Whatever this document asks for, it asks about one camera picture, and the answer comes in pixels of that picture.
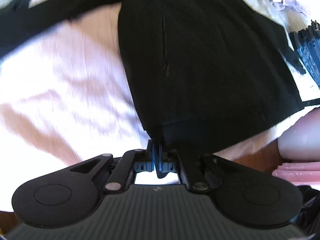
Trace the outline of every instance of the wooden surface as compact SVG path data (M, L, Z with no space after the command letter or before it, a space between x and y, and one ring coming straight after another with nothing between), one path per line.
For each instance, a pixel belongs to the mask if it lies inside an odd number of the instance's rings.
M271 173L283 163L278 150L278 140L273 141L255 155L241 157L235 162L258 171Z
M11 231L18 224L14 213L0 211L0 229L4 234Z

